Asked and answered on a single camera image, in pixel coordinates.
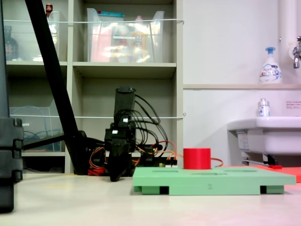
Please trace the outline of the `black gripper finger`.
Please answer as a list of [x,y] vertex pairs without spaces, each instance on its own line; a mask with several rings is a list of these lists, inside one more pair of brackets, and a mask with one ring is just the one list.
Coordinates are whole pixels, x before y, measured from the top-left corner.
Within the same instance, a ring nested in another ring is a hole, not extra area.
[[120,178],[120,157],[110,153],[109,155],[109,176],[111,182],[117,182]]
[[131,154],[123,152],[119,156],[119,178],[121,177],[130,177],[131,176]]

